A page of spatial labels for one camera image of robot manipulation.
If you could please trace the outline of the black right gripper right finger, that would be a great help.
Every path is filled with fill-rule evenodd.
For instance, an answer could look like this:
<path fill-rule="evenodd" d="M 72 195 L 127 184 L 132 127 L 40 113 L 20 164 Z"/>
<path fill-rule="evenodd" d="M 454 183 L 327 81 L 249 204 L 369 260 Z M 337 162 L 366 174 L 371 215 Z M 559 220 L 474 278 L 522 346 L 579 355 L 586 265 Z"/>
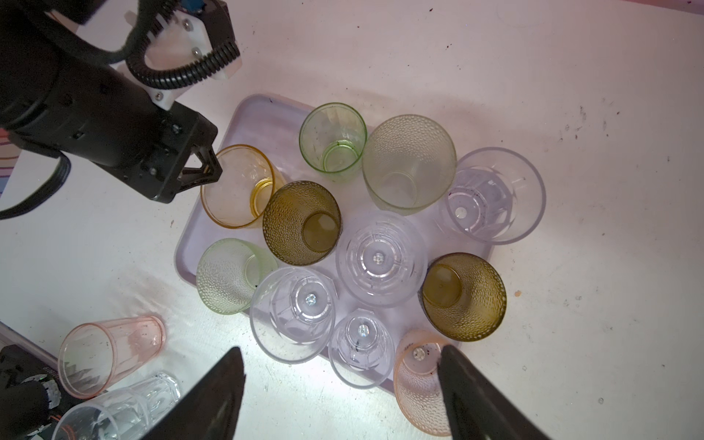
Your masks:
<path fill-rule="evenodd" d="M 438 378 L 453 438 L 547 438 L 455 346 L 442 348 Z"/>

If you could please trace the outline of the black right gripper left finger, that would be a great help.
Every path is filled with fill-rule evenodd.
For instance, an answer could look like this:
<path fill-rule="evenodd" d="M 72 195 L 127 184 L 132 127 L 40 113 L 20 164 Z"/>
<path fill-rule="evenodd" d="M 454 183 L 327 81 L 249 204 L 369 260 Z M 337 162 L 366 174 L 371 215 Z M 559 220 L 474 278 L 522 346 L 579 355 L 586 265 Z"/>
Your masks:
<path fill-rule="evenodd" d="M 144 437 L 232 439 L 238 424 L 245 383 L 242 353 L 235 346 Z"/>

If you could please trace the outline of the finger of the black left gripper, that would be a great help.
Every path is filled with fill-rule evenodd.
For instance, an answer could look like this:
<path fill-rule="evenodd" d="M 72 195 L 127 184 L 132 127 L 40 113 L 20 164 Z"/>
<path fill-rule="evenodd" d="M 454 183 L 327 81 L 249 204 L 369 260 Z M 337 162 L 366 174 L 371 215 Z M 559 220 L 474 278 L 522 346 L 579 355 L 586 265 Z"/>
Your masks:
<path fill-rule="evenodd" d="M 212 146 L 193 146 L 192 155 L 198 159 L 200 165 L 183 167 L 178 177 L 180 190 L 216 183 L 222 175 L 222 166 Z"/>

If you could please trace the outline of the small clear glass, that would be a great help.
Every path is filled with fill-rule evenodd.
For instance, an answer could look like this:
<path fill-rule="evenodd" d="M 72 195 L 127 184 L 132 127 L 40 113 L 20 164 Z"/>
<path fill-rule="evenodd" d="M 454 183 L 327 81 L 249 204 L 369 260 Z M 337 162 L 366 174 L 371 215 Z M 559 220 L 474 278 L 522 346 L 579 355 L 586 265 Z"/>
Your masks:
<path fill-rule="evenodd" d="M 370 310 L 357 308 L 335 326 L 328 352 L 341 381 L 351 388 L 368 390 L 388 378 L 395 347 L 381 319 Z"/>

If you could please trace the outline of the amber brown glass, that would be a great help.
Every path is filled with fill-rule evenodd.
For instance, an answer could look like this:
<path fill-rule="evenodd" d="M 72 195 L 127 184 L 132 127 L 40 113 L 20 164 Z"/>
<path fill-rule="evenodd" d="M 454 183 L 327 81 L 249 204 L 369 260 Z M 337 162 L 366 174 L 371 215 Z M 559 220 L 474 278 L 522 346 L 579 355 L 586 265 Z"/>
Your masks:
<path fill-rule="evenodd" d="M 507 293 L 498 271 L 474 254 L 453 252 L 428 268 L 419 301 L 434 328 L 452 340 L 482 340 L 502 323 Z"/>

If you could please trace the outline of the large pale green glass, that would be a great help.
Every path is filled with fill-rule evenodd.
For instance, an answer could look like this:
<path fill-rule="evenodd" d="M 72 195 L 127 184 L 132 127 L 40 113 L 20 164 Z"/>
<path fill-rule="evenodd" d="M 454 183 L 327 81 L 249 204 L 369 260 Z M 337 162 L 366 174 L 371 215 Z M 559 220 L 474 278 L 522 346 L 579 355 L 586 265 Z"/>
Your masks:
<path fill-rule="evenodd" d="M 433 119 L 398 115 L 375 128 L 362 156 L 363 178 L 381 210 L 410 216 L 441 199 L 453 183 L 453 140 Z"/>

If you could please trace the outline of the bright green glass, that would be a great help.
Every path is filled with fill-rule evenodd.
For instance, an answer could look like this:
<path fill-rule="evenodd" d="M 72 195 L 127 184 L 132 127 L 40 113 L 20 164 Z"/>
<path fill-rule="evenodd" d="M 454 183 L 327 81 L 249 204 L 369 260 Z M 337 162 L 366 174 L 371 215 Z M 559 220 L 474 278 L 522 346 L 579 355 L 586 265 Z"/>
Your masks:
<path fill-rule="evenodd" d="M 359 171 L 368 135 L 358 110 L 339 102 L 322 104 L 304 119 L 299 149 L 316 172 L 333 182 L 344 182 Z"/>

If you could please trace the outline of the pink glass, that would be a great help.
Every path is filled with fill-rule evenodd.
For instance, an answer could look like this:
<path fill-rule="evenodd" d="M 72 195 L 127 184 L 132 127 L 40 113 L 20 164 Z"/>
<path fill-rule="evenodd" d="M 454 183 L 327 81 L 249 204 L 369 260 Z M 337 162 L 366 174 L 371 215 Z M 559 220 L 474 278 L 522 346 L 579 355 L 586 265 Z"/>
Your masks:
<path fill-rule="evenodd" d="M 393 389 L 406 419 L 430 436 L 450 436 L 450 426 L 438 379 L 442 348 L 450 342 L 427 329 L 407 332 L 398 345 Z"/>
<path fill-rule="evenodd" d="M 159 355 L 166 337 L 156 315 L 81 324 L 60 345 L 60 384 L 77 399 L 92 399 Z"/>

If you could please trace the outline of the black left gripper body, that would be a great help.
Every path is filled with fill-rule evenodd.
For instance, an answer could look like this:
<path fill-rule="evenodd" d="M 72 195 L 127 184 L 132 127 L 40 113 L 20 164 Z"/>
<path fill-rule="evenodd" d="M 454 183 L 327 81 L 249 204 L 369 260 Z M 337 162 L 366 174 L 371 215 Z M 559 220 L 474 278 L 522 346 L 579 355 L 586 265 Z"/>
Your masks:
<path fill-rule="evenodd" d="M 1 127 L 22 149 L 91 161 L 150 200 L 170 203 L 193 146 L 213 146 L 217 129 L 200 113 L 169 111 L 110 67 L 62 55 L 34 32 L 1 35 Z"/>

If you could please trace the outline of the yellow glass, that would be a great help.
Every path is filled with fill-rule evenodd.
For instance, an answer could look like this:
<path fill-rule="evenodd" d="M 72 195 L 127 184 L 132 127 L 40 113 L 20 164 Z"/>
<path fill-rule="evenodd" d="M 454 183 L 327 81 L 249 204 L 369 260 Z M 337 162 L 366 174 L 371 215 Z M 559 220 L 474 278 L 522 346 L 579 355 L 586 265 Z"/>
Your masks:
<path fill-rule="evenodd" d="M 201 188 L 201 203 L 207 216 L 228 229 L 261 227 L 269 201 L 286 185 L 286 179 L 253 146 L 223 148 L 216 159 L 223 169 L 219 180 Z"/>

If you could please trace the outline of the olive dark glass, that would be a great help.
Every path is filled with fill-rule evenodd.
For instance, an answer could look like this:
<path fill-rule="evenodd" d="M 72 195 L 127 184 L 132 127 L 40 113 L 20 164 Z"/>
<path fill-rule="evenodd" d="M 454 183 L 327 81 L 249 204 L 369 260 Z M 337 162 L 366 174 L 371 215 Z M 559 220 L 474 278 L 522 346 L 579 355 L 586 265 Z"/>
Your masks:
<path fill-rule="evenodd" d="M 337 200 L 314 181 L 293 181 L 280 188 L 262 216 L 269 250 L 282 262 L 309 266 L 336 247 L 343 229 Z"/>

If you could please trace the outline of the pale green small glass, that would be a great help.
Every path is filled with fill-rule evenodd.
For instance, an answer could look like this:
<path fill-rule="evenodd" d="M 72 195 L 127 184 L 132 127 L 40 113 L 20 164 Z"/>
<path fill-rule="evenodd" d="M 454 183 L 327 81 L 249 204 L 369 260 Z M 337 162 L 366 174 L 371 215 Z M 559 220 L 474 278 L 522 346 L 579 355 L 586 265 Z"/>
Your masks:
<path fill-rule="evenodd" d="M 236 238 L 211 245 L 197 266 L 196 288 L 211 311 L 235 315 L 247 310 L 255 290 L 279 264 L 271 251 Z"/>

